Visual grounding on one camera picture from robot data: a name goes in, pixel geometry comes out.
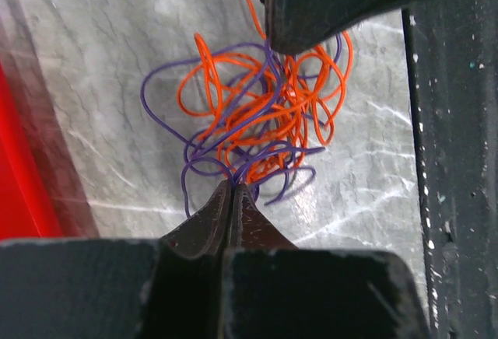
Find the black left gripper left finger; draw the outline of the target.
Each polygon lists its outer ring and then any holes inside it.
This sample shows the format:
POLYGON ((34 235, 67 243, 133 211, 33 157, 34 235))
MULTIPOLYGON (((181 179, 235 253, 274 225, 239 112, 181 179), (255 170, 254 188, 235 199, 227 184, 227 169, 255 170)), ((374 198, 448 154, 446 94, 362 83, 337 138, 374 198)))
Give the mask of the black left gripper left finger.
POLYGON ((214 338, 232 190, 159 239, 1 244, 3 338, 214 338))

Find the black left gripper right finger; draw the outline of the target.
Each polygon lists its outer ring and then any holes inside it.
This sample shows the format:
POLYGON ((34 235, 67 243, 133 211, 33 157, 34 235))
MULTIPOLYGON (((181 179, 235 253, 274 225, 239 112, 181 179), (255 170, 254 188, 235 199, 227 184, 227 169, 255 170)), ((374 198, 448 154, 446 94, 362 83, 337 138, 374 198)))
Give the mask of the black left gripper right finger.
POLYGON ((233 196, 223 261, 226 338, 428 338, 415 282, 396 254, 297 249, 257 209, 233 196))

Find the red plastic bin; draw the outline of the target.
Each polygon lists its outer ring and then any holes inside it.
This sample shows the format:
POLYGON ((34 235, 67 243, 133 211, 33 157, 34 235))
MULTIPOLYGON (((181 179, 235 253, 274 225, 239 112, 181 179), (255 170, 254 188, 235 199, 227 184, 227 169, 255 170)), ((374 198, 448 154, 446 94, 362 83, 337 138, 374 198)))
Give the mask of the red plastic bin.
POLYGON ((1 238, 99 236, 27 24, 1 17, 1 238))

